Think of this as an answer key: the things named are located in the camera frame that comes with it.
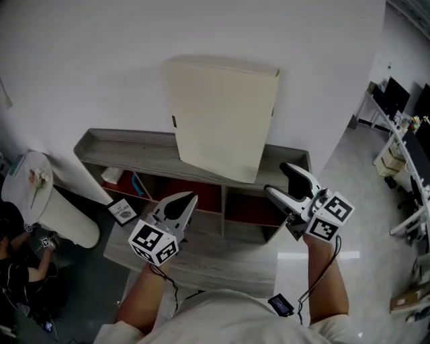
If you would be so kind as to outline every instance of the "chair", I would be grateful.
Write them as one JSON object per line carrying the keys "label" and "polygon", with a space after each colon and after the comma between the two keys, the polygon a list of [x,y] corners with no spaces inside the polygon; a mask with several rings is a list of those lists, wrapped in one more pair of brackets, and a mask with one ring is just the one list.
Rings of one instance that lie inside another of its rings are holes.
{"label": "chair", "polygon": [[412,176],[411,176],[411,186],[412,186],[411,192],[407,192],[402,186],[398,187],[397,191],[403,192],[406,196],[406,200],[397,206],[398,209],[401,209],[406,204],[408,204],[413,211],[418,210],[419,206],[423,206],[423,201],[421,199],[421,193],[419,192],[419,189],[418,189],[418,184],[415,181],[415,179],[413,179]]}

